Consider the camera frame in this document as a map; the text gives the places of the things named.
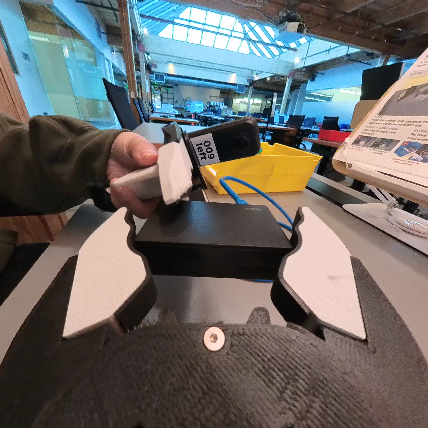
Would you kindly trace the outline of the yellow plastic bin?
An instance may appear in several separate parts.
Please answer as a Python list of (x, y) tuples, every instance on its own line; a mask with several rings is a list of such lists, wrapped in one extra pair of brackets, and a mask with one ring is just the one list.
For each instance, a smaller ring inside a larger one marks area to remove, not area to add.
[(261, 153), (201, 167), (206, 182), (220, 195), (227, 192), (220, 184), (225, 176), (241, 179), (265, 193), (300, 192), (306, 187), (321, 156), (278, 143), (261, 143)]

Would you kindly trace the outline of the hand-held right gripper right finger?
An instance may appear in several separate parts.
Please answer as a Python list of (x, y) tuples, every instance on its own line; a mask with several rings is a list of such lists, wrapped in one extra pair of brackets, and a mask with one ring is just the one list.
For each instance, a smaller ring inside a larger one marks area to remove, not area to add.
[(299, 207), (271, 300), (287, 324), (324, 338), (330, 329), (367, 339), (351, 255), (338, 235), (310, 208)]

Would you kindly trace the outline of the white document stand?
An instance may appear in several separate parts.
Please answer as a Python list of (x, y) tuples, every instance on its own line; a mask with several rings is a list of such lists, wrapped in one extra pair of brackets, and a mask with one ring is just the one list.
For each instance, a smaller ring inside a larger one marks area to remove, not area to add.
[(364, 182), (379, 200), (368, 205), (345, 205), (345, 211), (427, 255), (427, 219), (405, 211), (399, 204), (402, 198), (427, 207), (427, 183), (423, 185), (362, 166), (354, 168), (335, 159), (333, 166)]

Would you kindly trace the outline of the printed instruction sheet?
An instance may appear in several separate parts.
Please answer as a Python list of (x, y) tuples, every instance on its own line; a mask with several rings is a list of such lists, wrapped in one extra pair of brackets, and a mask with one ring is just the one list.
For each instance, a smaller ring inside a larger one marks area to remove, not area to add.
[(334, 159), (426, 185), (427, 50), (380, 98)]

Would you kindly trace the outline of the black monitor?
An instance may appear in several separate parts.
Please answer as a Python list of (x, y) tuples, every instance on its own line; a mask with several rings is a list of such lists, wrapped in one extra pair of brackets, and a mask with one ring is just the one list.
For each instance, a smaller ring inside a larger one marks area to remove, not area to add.
[(401, 78), (403, 70), (404, 62), (364, 70), (360, 101), (379, 100)]

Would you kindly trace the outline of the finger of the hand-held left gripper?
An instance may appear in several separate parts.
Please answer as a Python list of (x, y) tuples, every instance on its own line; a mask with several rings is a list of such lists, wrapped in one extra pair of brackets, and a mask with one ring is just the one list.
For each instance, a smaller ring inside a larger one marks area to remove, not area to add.
[(170, 142), (159, 148), (158, 170), (165, 205), (188, 198), (193, 186), (193, 166), (184, 142)]

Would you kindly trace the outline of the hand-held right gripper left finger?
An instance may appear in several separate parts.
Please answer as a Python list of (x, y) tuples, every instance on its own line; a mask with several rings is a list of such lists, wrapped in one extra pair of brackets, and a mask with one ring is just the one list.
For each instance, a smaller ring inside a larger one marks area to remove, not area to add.
[(78, 252), (62, 337), (72, 339), (103, 325), (118, 333), (136, 329), (158, 292), (145, 256), (133, 247), (133, 216), (120, 208)]

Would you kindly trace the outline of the wooden office desk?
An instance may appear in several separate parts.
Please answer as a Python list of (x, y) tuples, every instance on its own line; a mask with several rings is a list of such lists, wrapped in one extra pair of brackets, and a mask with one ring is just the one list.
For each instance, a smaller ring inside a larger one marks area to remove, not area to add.
[(316, 128), (286, 127), (267, 123), (259, 123), (258, 126), (261, 142), (268, 142), (270, 145), (278, 143), (292, 148), (303, 146), (303, 138), (319, 134), (319, 129)]

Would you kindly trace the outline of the red plastic bin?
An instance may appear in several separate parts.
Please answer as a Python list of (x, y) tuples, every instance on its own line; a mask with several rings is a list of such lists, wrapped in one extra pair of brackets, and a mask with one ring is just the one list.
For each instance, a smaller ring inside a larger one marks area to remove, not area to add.
[(345, 142), (345, 140), (351, 135), (351, 132), (340, 131), (340, 130), (328, 130), (321, 129), (318, 132), (318, 139), (329, 141), (329, 142)]

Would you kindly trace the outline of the person's olive jacket torso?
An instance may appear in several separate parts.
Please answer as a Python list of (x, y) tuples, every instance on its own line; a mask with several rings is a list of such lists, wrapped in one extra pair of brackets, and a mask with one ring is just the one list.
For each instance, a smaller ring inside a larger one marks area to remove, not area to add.
[(19, 234), (16, 231), (0, 230), (0, 272), (11, 259), (17, 246)]

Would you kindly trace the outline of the person's left hand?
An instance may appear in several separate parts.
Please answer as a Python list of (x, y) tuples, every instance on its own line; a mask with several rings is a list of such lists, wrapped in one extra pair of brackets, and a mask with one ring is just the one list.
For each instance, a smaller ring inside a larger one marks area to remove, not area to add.
[(140, 200), (128, 187), (113, 187), (113, 183), (133, 171), (157, 163), (158, 150), (143, 136), (122, 132), (114, 140), (107, 163), (106, 178), (110, 184), (110, 198), (116, 208), (127, 208), (140, 218), (147, 219), (155, 210), (159, 198)]

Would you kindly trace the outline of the black network switch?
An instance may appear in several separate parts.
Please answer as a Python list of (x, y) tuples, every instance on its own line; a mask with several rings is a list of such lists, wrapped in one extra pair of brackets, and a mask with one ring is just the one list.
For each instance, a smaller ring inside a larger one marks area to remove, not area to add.
[(293, 250), (266, 206), (183, 201), (160, 205), (133, 247), (153, 275), (273, 280)]

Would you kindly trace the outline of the ceiling projector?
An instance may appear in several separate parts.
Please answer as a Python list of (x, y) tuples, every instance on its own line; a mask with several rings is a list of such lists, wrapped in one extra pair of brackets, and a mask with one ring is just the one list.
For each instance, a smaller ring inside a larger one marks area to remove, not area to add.
[(296, 33), (296, 34), (306, 34), (307, 27), (306, 24), (302, 21), (285, 21), (278, 26), (276, 31), (276, 37), (279, 37), (284, 33)]

